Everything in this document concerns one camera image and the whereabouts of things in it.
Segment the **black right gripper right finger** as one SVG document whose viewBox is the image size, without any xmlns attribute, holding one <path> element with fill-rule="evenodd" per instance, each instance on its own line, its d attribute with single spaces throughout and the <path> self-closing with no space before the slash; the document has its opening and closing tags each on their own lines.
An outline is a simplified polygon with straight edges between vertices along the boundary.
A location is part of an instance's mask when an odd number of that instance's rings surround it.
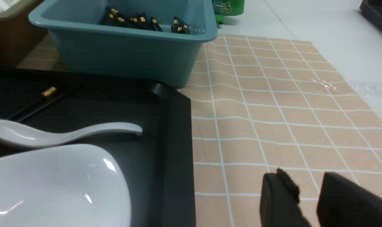
<svg viewBox="0 0 382 227">
<path fill-rule="evenodd" d="M 322 227 L 382 227 L 382 198 L 325 172 L 316 213 Z"/>
</svg>

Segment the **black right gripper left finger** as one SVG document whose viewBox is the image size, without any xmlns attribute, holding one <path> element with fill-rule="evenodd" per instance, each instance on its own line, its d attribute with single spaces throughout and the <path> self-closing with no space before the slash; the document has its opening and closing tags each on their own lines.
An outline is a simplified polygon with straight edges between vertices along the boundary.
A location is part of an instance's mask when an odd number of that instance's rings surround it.
<svg viewBox="0 0 382 227">
<path fill-rule="evenodd" d="M 262 227 L 310 227 L 299 207 L 300 188 L 281 168 L 263 176 L 260 196 Z"/>
</svg>

